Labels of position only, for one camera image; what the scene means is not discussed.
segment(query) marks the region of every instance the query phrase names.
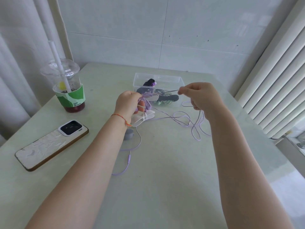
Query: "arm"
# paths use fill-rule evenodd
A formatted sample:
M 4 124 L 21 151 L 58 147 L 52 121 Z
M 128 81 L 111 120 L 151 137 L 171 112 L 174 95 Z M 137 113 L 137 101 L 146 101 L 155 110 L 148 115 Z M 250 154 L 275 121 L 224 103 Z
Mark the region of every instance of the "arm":
M 140 97 L 141 94 L 137 92 L 122 93 L 114 113 L 130 122 Z M 124 119 L 111 116 L 91 145 L 44 200 L 26 229 L 92 228 L 126 129 Z
M 179 94 L 203 110 L 212 130 L 221 204 L 228 228 L 293 228 L 257 164 L 232 113 L 210 83 L 192 83 Z

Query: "white blinds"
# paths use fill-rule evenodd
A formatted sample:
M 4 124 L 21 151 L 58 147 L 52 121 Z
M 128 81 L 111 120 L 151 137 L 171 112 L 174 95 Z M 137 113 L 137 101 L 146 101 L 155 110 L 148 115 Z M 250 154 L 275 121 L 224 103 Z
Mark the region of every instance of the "white blinds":
M 305 117 L 305 0 L 299 0 L 235 96 L 268 137 Z

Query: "white tabletop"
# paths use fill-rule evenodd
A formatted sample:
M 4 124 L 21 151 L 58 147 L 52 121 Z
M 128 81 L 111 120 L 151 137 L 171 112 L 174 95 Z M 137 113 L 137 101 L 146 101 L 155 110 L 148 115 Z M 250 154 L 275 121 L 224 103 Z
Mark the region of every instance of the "white tabletop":
M 118 95 L 133 90 L 136 72 L 181 76 L 185 84 L 211 82 L 238 120 L 295 227 L 305 228 L 304 178 L 212 75 L 100 63 L 87 64 L 80 71 L 86 96 L 84 110 L 67 113 L 53 97 L 0 148 L 0 228 L 25 227 L 113 113 Z M 192 108 L 162 110 L 169 114 L 185 111 L 194 120 L 198 116 Z M 36 171 L 27 172 L 14 153 L 72 119 L 87 126 L 89 134 Z M 201 141 L 196 141 L 190 128 L 171 119 L 144 122 L 138 129 L 142 144 L 132 151 L 127 171 L 111 177 L 94 228 L 226 228 L 211 138 L 201 133 Z M 210 132 L 208 122 L 203 129 Z M 136 135 L 122 147 L 138 142 Z M 114 172 L 124 169 L 127 155 L 119 153 Z

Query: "white phone back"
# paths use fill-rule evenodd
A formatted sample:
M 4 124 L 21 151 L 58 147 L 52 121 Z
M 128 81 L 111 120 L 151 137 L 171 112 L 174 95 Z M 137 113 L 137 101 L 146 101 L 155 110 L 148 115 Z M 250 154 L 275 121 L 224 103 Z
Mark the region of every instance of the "white phone back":
M 77 132 L 73 133 L 71 136 L 64 136 L 61 132 L 59 132 L 58 129 L 56 129 L 50 132 L 49 134 L 43 136 L 42 138 L 38 139 L 37 141 L 33 142 L 32 144 L 25 146 L 23 149 L 18 150 L 15 153 L 15 156 L 19 160 L 19 162 L 25 167 L 26 170 L 33 171 L 37 168 L 36 167 L 35 169 L 33 169 L 35 166 L 48 159 L 50 156 L 54 155 L 56 152 L 61 152 L 65 149 L 63 148 L 64 146 L 70 146 L 68 145 L 70 142 L 77 139 L 82 134 L 87 133 L 88 128 L 85 126 L 82 126 Z

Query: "clear plastic cup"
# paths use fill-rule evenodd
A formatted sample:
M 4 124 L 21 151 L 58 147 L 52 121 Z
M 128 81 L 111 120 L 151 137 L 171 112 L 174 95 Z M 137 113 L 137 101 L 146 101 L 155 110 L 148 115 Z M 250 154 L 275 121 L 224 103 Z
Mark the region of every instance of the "clear plastic cup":
M 69 59 L 60 59 L 65 70 L 65 76 L 71 88 L 71 92 L 67 91 L 64 77 L 57 68 L 55 60 L 48 62 L 40 73 L 48 78 L 53 84 L 59 102 L 67 112 L 79 112 L 85 107 L 85 94 L 83 85 L 79 79 L 78 72 L 80 70 L 77 63 Z

